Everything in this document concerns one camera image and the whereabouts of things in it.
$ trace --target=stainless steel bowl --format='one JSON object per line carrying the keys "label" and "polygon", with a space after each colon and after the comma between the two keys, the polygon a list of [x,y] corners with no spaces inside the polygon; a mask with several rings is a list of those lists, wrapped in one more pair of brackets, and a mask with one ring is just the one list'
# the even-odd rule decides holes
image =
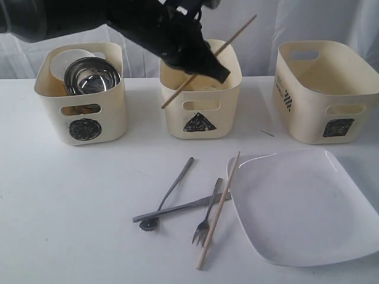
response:
{"label": "stainless steel bowl", "polygon": [[[116,87],[121,75],[110,62],[99,57],[84,57],[73,62],[65,73],[65,88],[68,95],[100,93]],[[85,105],[85,109],[100,111],[98,105]],[[75,108],[76,112],[88,113]]]}

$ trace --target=small stick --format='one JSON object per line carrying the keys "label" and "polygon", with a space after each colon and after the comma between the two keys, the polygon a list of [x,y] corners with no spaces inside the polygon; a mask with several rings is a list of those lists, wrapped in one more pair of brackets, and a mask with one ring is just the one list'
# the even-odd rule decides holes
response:
{"label": "small stick", "polygon": [[229,176],[229,179],[227,180],[227,184],[226,184],[226,186],[224,188],[224,192],[223,192],[223,194],[221,196],[221,200],[220,200],[219,206],[217,207],[216,215],[214,216],[214,219],[212,221],[211,227],[209,229],[209,233],[208,233],[207,239],[205,240],[205,245],[203,247],[203,250],[201,251],[201,255],[200,255],[199,261],[198,261],[198,263],[196,265],[196,269],[197,270],[201,270],[203,268],[205,256],[207,255],[209,244],[211,242],[214,230],[216,229],[216,225],[217,225],[217,222],[219,220],[219,217],[220,217],[220,214],[221,214],[221,210],[223,209],[223,205],[224,205],[227,193],[229,191],[230,184],[232,183],[232,179],[233,179],[233,176],[234,176],[236,168],[237,168],[237,163],[238,163],[238,159],[239,159],[240,154],[241,154],[241,152],[239,151],[238,155],[237,155],[237,158],[236,158],[235,162],[233,163],[232,171],[230,172],[230,176]]}
{"label": "small stick", "polygon": [[[235,34],[233,37],[230,38],[230,40],[228,40],[227,42],[225,42],[215,53],[214,55],[215,56],[218,56],[221,52],[224,51],[224,49],[232,43],[233,40],[236,39],[236,37],[238,37],[245,28],[248,27],[248,25],[251,24],[252,21],[254,21],[256,18],[256,15],[254,15],[242,28],[240,28]],[[192,75],[187,81],[185,81],[180,87],[179,89],[176,90],[176,92],[161,106],[162,109],[165,109],[184,89],[185,87],[187,87],[190,83],[192,83],[193,80],[196,79],[198,75],[197,74],[194,74]]]}

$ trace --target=white curtain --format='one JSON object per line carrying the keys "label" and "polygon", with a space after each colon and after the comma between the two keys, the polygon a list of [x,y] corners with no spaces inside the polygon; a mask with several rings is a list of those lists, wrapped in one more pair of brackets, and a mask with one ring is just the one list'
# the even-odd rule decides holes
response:
{"label": "white curtain", "polygon": [[[339,41],[379,71],[379,0],[221,0],[216,10],[203,9],[204,37],[227,40],[253,14],[233,43],[244,76],[273,75],[278,46],[292,40]],[[33,44],[0,35],[0,78],[35,78],[51,49],[99,41],[123,48],[125,77],[158,76],[157,57],[102,26]]]}

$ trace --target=metal fork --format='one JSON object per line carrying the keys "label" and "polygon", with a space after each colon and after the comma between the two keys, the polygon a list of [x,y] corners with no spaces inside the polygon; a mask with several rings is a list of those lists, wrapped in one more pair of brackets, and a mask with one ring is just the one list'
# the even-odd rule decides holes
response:
{"label": "metal fork", "polygon": [[196,246],[198,246],[199,243],[201,242],[201,246],[204,247],[205,240],[207,239],[208,232],[209,232],[209,229],[210,229],[209,223],[208,223],[209,214],[210,214],[210,212],[212,210],[212,206],[214,204],[214,201],[216,200],[217,193],[218,193],[218,191],[219,191],[222,183],[223,183],[223,179],[218,178],[217,182],[216,182],[216,185],[214,186],[214,189],[213,189],[212,198],[211,198],[211,200],[209,202],[209,207],[208,207],[207,215],[205,216],[204,221],[201,222],[199,224],[199,226],[197,226],[197,228],[196,228],[194,237],[192,238],[192,243],[194,243],[195,240],[196,240],[196,238],[198,237]]}

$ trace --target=white tabletop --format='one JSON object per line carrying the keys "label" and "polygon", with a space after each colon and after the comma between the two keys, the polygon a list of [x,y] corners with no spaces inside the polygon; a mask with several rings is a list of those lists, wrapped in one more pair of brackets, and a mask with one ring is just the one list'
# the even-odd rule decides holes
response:
{"label": "white tabletop", "polygon": [[[211,194],[238,150],[262,154],[309,147],[282,127],[270,100],[272,83],[272,77],[244,78],[227,137],[179,140],[166,129],[158,80],[127,79],[127,134],[72,147],[57,139],[33,80],[0,80],[0,282],[378,283],[379,254],[323,267],[267,263],[250,246],[231,202],[221,213],[202,272],[195,269],[200,248],[191,240],[205,208],[162,218],[153,233],[132,223],[133,216],[156,209],[191,156],[196,164],[165,206]],[[376,111],[357,141],[323,146],[377,211],[378,122]]]}

